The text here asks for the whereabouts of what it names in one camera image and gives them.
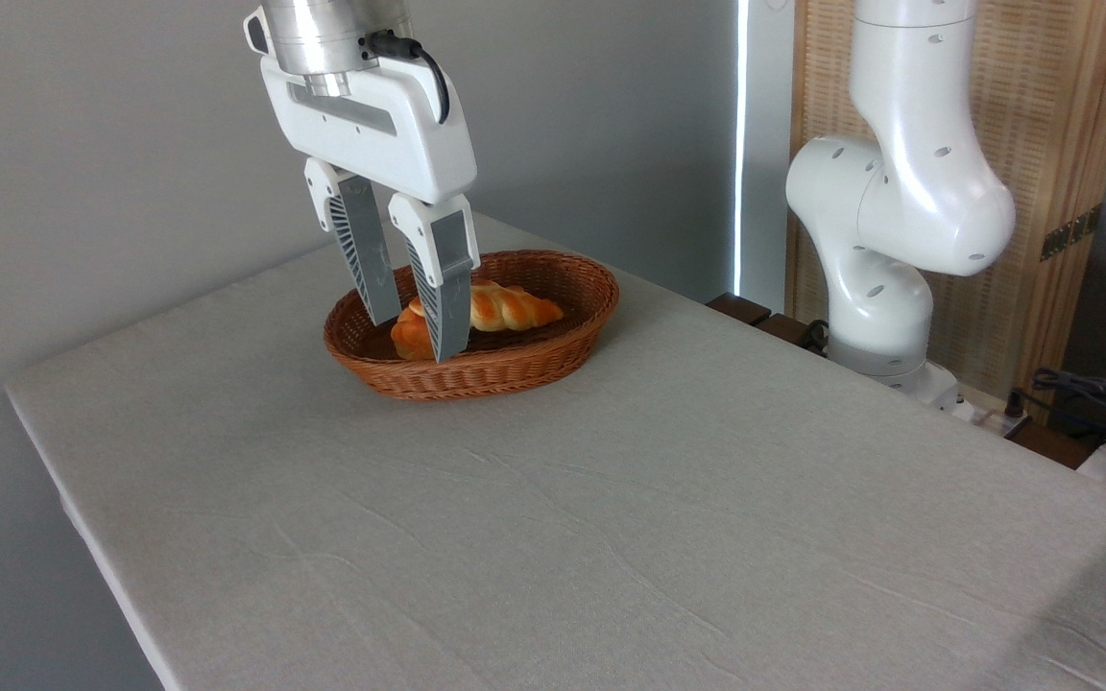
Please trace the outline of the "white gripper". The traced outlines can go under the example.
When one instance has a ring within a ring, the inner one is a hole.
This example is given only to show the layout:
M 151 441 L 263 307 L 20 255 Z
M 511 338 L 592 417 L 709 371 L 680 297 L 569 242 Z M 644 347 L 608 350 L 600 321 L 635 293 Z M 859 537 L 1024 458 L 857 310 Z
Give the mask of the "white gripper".
M 260 57 L 260 75 L 282 134 L 310 156 L 303 174 L 319 224 L 338 242 L 372 323 L 396 318 L 401 303 L 371 180 L 398 191 L 388 214 L 405 237 L 434 358 L 456 357 L 472 328 L 480 253 L 462 196 L 477 161 L 455 83 L 446 83 L 449 114 L 439 123 L 442 101 L 422 61 L 378 59 L 349 73 L 346 97 L 315 95 L 274 57 Z

